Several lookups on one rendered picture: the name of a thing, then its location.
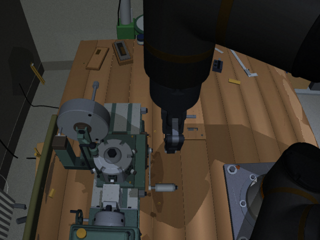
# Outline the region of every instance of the green box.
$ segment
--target green box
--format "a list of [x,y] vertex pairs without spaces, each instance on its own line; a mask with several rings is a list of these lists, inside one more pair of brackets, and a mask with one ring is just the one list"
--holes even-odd
[[135,30],[136,19],[128,25],[121,24],[121,19],[119,18],[119,26],[116,23],[116,36],[117,39],[136,39],[137,31]]

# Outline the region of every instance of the metal shaft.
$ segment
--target metal shaft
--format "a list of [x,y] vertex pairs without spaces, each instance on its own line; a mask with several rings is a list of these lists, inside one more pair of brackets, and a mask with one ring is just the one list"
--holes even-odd
[[96,98],[96,91],[99,88],[99,82],[98,81],[94,81],[92,87],[93,87],[93,93],[92,93],[91,100],[94,101],[95,98]]

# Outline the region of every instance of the yellow knob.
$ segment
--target yellow knob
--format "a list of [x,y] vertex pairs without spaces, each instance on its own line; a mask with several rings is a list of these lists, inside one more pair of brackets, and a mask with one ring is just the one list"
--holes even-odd
[[87,236],[87,231],[84,228],[79,228],[76,231],[76,236],[80,239],[84,239]]

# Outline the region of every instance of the gray floor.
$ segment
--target gray floor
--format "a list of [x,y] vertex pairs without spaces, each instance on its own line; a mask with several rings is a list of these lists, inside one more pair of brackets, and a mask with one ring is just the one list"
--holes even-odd
[[[69,72],[70,70],[46,71],[43,75],[45,85],[39,85],[32,104],[59,107]],[[298,94],[298,98],[315,138],[320,143],[320,95]],[[7,178],[8,194],[17,203],[26,204],[28,209],[35,181],[36,160],[26,158],[34,157],[34,148],[37,143],[45,141],[51,115],[57,114],[57,112],[57,109],[49,107],[31,107],[23,126],[17,150],[14,153],[19,158],[13,158],[12,160]],[[15,209],[13,211],[8,240],[22,240],[25,223],[18,225],[15,219],[26,216],[28,209]]]

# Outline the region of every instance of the black cable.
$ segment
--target black cable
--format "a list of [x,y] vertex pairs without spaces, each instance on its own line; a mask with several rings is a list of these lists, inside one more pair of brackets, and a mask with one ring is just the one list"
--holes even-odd
[[1,141],[1,139],[0,139],[0,142],[1,142],[2,145],[5,147],[5,149],[7,149],[7,150],[9,151],[9,153],[12,154],[12,156],[14,156],[16,159],[18,158],[17,156],[15,156],[15,155],[7,148],[7,146]]
[[46,105],[33,106],[33,105],[29,102],[29,100],[28,100],[28,98],[27,98],[27,96],[26,96],[26,94],[25,94],[24,90],[22,89],[22,86],[21,86],[21,84],[20,84],[20,83],[19,83],[19,85],[20,85],[20,88],[21,88],[21,90],[22,90],[22,92],[23,92],[23,95],[24,95],[24,97],[25,97],[26,101],[27,101],[27,102],[28,102],[32,107],[47,107],[47,108],[59,109],[58,107],[55,107],[55,106],[46,106]]
[[121,0],[119,0],[119,7],[118,7],[118,26],[119,26],[119,11],[120,11],[120,3],[121,3]]

